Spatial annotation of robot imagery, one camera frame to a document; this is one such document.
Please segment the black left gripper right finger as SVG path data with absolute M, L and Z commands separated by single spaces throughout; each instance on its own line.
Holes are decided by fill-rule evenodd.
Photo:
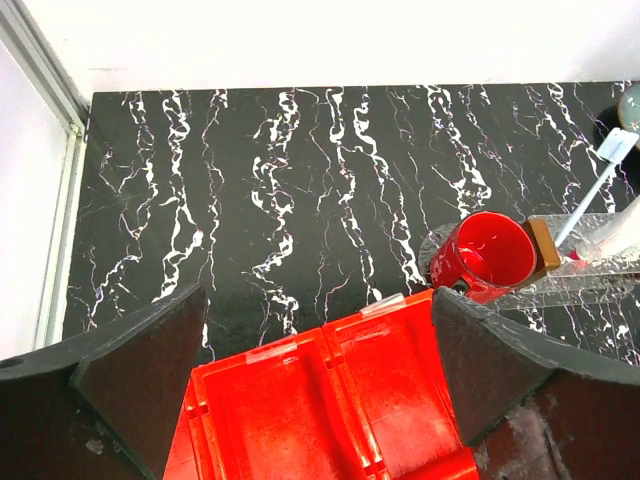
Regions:
M 639 369 L 447 288 L 431 307 L 459 434 L 482 479 L 636 479 Z

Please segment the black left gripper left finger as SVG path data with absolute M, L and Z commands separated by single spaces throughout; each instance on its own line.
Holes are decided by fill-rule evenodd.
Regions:
M 191 285 L 2 360 L 2 478 L 162 478 L 207 308 Z

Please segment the red cup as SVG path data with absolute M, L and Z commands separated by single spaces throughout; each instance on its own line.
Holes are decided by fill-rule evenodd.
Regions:
M 488 304 L 527 280 L 537 263 L 524 228 L 490 211 L 469 215 L 448 235 L 430 261 L 434 287 L 448 287 Z

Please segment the white toothpaste tube red cap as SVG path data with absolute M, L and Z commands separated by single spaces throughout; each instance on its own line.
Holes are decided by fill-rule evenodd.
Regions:
M 639 210 L 618 213 L 569 254 L 572 260 L 593 262 L 614 257 L 639 244 Z

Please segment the white toothbrush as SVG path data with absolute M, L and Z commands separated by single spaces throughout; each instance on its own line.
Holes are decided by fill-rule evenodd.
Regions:
M 638 133 L 623 130 L 618 127 L 613 128 L 605 137 L 600 147 L 596 150 L 596 155 L 600 159 L 605 160 L 607 166 L 555 235 L 554 244 L 556 247 L 560 247 L 567 239 L 604 182 L 611 177 L 616 167 L 622 163 L 638 140 Z

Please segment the clear acrylic toothbrush holder rack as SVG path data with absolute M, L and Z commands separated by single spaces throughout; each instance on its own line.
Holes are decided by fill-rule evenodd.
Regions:
M 586 213 L 558 249 L 561 264 L 534 283 L 491 303 L 496 310 L 531 309 L 617 302 L 639 287 L 639 246 L 614 256 L 591 251 L 594 234 L 614 213 Z

